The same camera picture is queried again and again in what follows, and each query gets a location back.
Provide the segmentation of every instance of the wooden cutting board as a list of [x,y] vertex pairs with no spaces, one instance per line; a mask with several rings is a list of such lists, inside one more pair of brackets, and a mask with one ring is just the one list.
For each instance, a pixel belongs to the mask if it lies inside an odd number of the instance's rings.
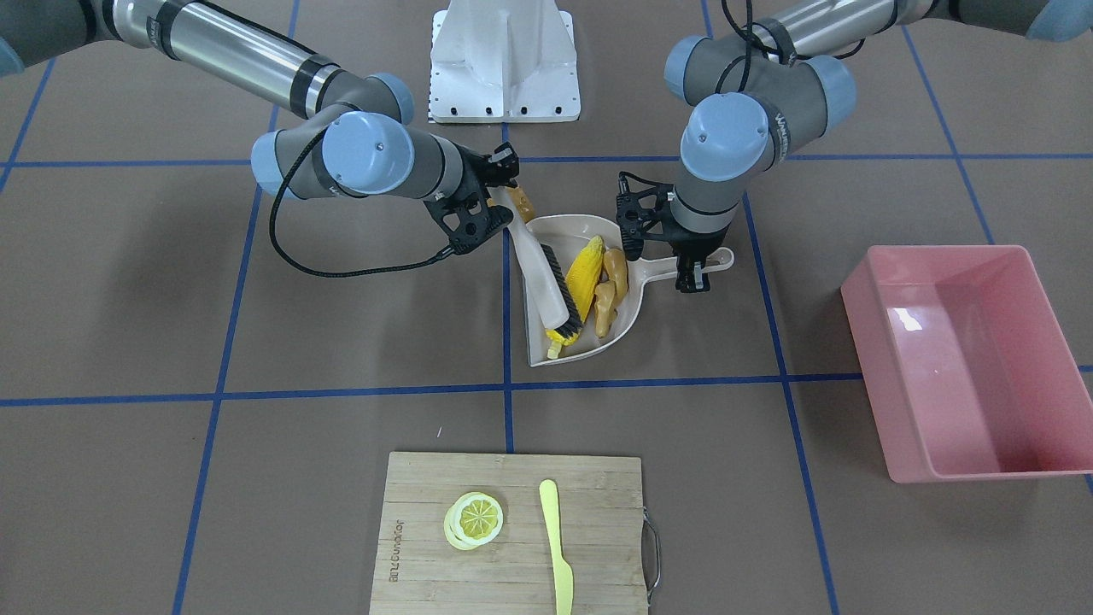
[[[642,460],[561,456],[391,453],[372,615],[554,615],[539,483],[557,483],[573,615],[647,615],[642,570]],[[504,510],[501,534],[460,552],[444,539],[459,496]]]

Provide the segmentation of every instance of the blue joint cap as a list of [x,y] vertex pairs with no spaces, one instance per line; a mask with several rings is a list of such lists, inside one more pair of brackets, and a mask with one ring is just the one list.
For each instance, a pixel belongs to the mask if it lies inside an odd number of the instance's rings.
[[706,36],[687,36],[672,47],[672,51],[668,54],[668,61],[665,62],[665,83],[668,85],[668,91],[684,103],[686,94],[683,90],[683,76],[686,74],[686,63],[691,60],[691,54],[698,43],[706,39]]
[[[281,173],[281,165],[277,162],[277,132],[267,132],[255,141],[250,147],[250,172],[255,174],[255,180],[267,193],[277,194],[284,181],[284,174]],[[284,191],[284,198],[298,199],[292,188]]]
[[377,72],[372,76],[383,81],[384,85],[387,85],[387,88],[395,95],[395,99],[399,103],[399,120],[402,123],[413,121],[413,94],[407,84],[389,72]]
[[381,194],[402,185],[413,169],[410,132],[386,115],[350,111],[334,120],[322,139],[327,172],[342,186]]
[[824,99],[827,102],[827,127],[823,133],[838,126],[858,106],[858,85],[854,74],[846,68],[843,60],[831,56],[816,56],[804,60],[820,78]]
[[1093,0],[1050,0],[1029,26],[1026,38],[1062,43],[1093,27]]
[[0,36],[0,76],[7,76],[9,74],[19,74],[26,70],[26,64],[23,63],[23,59],[19,57],[15,49],[8,44],[7,40]]
[[680,141],[680,159],[695,177],[727,181],[763,157],[771,127],[766,109],[747,94],[712,94],[691,111]]

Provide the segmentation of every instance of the lemon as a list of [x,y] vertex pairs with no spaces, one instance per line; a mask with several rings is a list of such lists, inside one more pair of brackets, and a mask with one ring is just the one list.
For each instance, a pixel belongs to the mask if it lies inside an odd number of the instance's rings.
[[460,551],[471,551],[490,543],[505,522],[501,504],[480,492],[465,494],[444,517],[444,537]]

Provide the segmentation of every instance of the pink container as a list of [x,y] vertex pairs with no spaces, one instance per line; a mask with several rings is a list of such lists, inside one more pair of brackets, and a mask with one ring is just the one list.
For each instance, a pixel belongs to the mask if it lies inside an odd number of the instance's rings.
[[843,300],[896,483],[1093,472],[1093,403],[1021,246],[873,246]]

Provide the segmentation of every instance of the black bristles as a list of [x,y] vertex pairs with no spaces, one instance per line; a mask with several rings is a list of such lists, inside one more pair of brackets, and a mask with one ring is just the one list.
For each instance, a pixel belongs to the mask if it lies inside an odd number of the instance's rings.
[[562,265],[557,262],[557,256],[554,255],[554,248],[549,245],[539,245],[543,248],[543,255],[546,256],[546,261],[550,262],[551,271],[554,271],[554,280],[557,282],[557,287],[562,291],[562,298],[565,299],[566,310],[569,311],[569,320],[563,323],[562,327],[555,329],[554,332],[562,338],[576,335],[580,333],[580,330],[585,329],[585,323],[580,321],[580,314],[577,312],[577,304],[574,303],[573,294],[569,292],[569,286],[565,283],[565,275],[562,273]]

